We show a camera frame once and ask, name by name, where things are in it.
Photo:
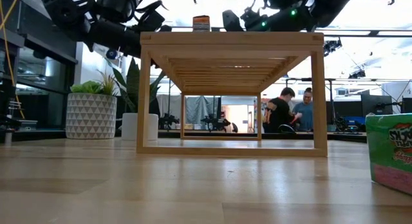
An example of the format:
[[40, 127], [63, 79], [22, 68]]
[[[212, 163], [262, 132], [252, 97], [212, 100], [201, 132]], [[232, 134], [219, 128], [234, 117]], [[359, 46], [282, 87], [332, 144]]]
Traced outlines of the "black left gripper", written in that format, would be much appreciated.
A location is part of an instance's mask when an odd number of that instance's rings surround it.
[[137, 10], [142, 16], [139, 18], [136, 30], [138, 32], [153, 32], [159, 29], [161, 32], [171, 32], [172, 27], [168, 25], [163, 25], [165, 18], [159, 14], [156, 10]]

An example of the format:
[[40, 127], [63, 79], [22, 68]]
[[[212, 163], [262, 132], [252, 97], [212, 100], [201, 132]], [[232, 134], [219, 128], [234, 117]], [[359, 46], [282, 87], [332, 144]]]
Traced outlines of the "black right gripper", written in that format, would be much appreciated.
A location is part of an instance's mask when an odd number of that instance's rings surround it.
[[[239, 17], [232, 10], [222, 12], [223, 27], [227, 32], [242, 32]], [[271, 16], [260, 15], [251, 9], [243, 14], [245, 29], [248, 32], [312, 32], [316, 21], [308, 7], [290, 7]]]

